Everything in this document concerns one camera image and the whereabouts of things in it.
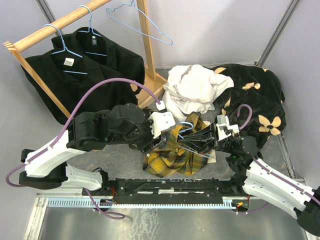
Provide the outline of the yellow plaid shirt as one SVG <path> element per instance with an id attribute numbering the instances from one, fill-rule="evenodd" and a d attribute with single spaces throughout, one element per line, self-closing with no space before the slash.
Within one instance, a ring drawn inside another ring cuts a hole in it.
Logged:
<path id="1" fill-rule="evenodd" d="M 209 126 L 209 122 L 204 121 L 198 112 L 191 113 L 185 122 L 193 123 L 194 127 L 182 133 L 182 136 L 196 133 Z M 179 147 L 178 132 L 188 127 L 188 125 L 176 125 L 175 128 L 167 131 L 165 142 L 145 155 L 142 169 L 159 178 L 165 178 L 174 173 L 192 176 L 207 166 L 207 158 Z"/>

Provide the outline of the white shirt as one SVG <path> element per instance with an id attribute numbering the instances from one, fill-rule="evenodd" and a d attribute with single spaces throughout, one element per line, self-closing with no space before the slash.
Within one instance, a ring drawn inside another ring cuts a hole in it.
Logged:
<path id="1" fill-rule="evenodd" d="M 205 114 L 215 110 L 214 101 L 228 88 L 234 87 L 231 77 L 199 64 L 177 65 L 168 72 L 162 100 L 179 122 L 193 112 Z"/>

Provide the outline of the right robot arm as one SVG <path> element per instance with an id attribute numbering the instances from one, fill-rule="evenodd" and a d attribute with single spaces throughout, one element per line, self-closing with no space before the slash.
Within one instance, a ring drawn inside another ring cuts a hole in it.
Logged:
<path id="1" fill-rule="evenodd" d="M 236 196 L 244 192 L 282 209 L 314 236 L 320 235 L 320 190 L 303 185 L 268 166 L 252 136 L 240 134 L 238 125 L 212 123 L 195 133 L 180 135 L 180 144 L 200 155 L 211 150 L 229 153 L 226 158 L 235 173 L 229 183 Z"/>

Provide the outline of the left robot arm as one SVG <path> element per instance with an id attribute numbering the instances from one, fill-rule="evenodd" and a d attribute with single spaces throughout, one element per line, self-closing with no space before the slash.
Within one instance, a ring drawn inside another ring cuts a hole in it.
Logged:
<path id="1" fill-rule="evenodd" d="M 149 117 L 133 103 L 117 105 L 111 110 L 82 112 L 76 116 L 58 141 L 38 150 L 24 150 L 25 168 L 19 184 L 39 190 L 81 187 L 106 195 L 111 189 L 107 172 L 77 169 L 67 161 L 106 145 L 135 145 L 146 154 L 160 143 L 168 123 L 160 112 Z"/>

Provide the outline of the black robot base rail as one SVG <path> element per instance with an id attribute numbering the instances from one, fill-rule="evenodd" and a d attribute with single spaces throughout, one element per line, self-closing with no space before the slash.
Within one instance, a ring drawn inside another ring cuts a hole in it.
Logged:
<path id="1" fill-rule="evenodd" d="M 215 178 L 116 178 L 90 194 L 93 197 L 114 197 L 118 204 L 219 204 L 223 197 L 246 199 L 248 196 L 234 180 Z"/>

